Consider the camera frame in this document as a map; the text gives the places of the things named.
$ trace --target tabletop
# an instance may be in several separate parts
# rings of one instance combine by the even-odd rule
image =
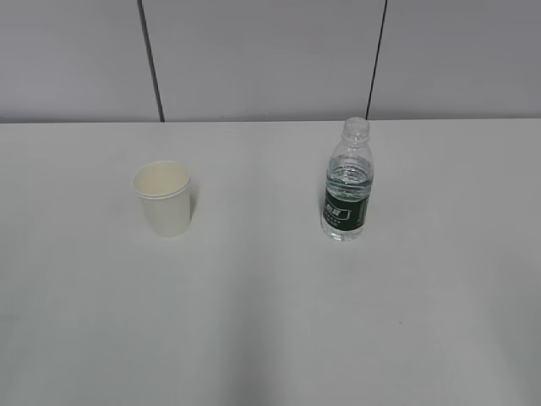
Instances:
[[[351,243],[340,126],[0,125],[0,404],[541,404],[541,120],[372,122]],[[131,189],[157,160],[193,174],[174,239]]]

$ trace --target green bottle label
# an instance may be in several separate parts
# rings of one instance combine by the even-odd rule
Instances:
[[[364,224],[369,198],[360,201],[344,201],[325,193],[323,218],[334,228],[341,231],[352,231]]]

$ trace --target white paper cup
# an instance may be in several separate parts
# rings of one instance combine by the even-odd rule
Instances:
[[[154,232],[174,237],[190,221],[189,171],[173,161],[152,162],[134,176],[134,189]]]

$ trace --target white wall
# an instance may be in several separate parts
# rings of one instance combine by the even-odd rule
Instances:
[[[364,115],[385,0],[145,0],[165,118]],[[541,117],[541,1],[389,0],[370,118]],[[0,123],[156,121],[136,0],[2,0]]]
[[[166,120],[365,114],[382,0],[148,0]]]
[[[541,117],[540,51],[539,0],[390,0],[370,117]]]
[[[135,0],[2,0],[0,123],[156,121]]]

